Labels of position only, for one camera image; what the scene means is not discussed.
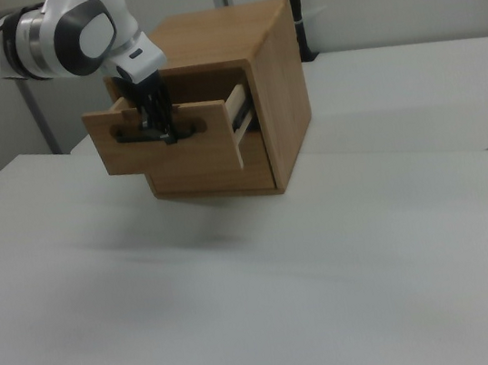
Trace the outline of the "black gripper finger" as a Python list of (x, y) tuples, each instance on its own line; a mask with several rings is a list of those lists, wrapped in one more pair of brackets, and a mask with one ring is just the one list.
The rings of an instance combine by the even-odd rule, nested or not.
[(139, 125), (139, 129), (145, 133), (145, 132), (151, 132), (155, 130), (156, 125), (153, 120), (153, 116), (151, 116), (145, 108), (140, 108), (138, 109), (140, 116), (141, 116), (141, 124)]
[(157, 130), (159, 131), (159, 139), (166, 144), (174, 144), (179, 138), (174, 128), (174, 121), (172, 120), (171, 109), (158, 105), (154, 108), (154, 121)]

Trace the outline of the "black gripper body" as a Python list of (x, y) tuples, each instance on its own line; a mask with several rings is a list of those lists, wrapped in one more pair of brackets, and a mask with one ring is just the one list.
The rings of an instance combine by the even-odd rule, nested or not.
[(140, 83), (134, 83), (129, 78), (116, 77), (113, 79), (119, 93), (136, 107), (141, 107), (148, 114), (160, 111), (170, 111), (167, 90), (159, 71), (148, 75)]

